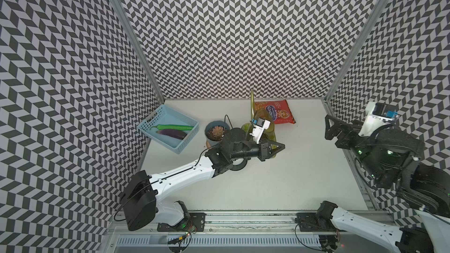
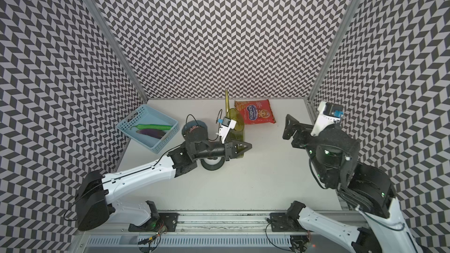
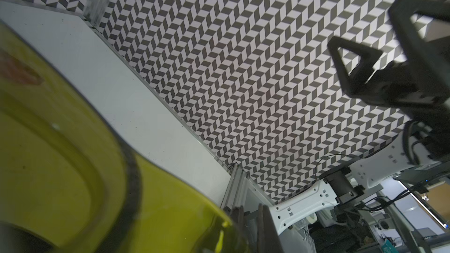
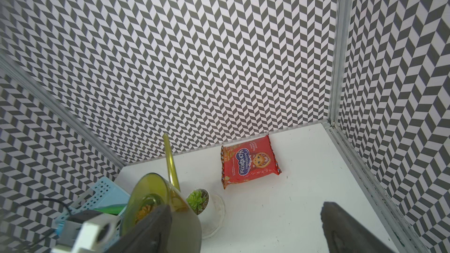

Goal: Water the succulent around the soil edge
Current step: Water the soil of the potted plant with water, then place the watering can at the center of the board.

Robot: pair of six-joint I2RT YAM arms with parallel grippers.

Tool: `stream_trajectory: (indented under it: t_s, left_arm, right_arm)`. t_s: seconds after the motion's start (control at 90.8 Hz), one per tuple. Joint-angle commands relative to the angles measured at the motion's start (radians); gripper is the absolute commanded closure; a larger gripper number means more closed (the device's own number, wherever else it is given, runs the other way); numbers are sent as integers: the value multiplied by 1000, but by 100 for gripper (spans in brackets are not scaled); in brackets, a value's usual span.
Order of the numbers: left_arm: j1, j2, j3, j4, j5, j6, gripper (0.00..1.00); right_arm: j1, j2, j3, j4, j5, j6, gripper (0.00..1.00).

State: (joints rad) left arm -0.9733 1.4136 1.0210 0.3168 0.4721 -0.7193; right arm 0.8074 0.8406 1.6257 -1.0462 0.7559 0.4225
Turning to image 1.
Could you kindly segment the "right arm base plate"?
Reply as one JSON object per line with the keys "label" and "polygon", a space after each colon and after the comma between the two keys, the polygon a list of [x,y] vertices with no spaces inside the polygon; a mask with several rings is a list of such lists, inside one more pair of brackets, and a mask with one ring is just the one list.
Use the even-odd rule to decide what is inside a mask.
{"label": "right arm base plate", "polygon": [[317,217],[313,212],[297,213],[295,222],[299,225],[301,232],[337,233],[339,231],[329,219]]}

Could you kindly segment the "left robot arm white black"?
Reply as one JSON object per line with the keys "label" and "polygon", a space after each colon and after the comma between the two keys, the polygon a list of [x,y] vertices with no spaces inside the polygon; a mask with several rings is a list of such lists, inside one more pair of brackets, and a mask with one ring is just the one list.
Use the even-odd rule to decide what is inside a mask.
{"label": "left robot arm white black", "polygon": [[200,157],[184,166],[163,173],[148,175],[139,171],[131,177],[119,195],[124,221],[130,231],[139,230],[151,222],[166,224],[175,230],[185,230],[191,215],[184,202],[168,202],[166,198],[184,187],[213,179],[227,171],[239,171],[251,158],[260,161],[273,158],[285,145],[266,139],[248,139],[240,128],[225,133],[223,140],[202,152]]}

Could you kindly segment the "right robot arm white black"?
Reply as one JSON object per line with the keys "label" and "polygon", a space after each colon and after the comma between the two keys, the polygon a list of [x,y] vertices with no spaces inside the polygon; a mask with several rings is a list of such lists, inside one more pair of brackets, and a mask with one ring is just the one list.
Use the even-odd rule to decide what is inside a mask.
{"label": "right robot arm white black", "polygon": [[395,195],[421,217],[423,227],[388,226],[359,216],[330,201],[316,212],[319,226],[356,234],[392,253],[447,253],[450,250],[450,176],[422,163],[423,141],[393,123],[360,136],[362,128],[325,117],[325,138],[352,151],[378,189],[395,188]]}

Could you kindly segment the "green transparent watering can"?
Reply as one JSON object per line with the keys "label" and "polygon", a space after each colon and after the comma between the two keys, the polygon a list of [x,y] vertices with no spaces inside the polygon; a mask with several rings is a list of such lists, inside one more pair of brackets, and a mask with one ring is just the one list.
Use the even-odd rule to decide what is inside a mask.
{"label": "green transparent watering can", "polygon": [[245,140],[276,141],[275,108],[269,101],[255,101],[253,90],[250,90],[250,117],[250,122],[241,127],[246,133]]}

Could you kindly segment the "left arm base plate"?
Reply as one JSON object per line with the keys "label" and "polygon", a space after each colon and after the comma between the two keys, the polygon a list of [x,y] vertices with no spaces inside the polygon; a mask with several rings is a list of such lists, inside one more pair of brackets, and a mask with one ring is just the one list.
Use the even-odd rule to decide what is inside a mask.
{"label": "left arm base plate", "polygon": [[195,212],[190,213],[188,218],[184,218],[175,226],[170,226],[165,223],[159,223],[157,227],[157,232],[187,232],[187,233],[198,233],[204,232],[206,213]]}

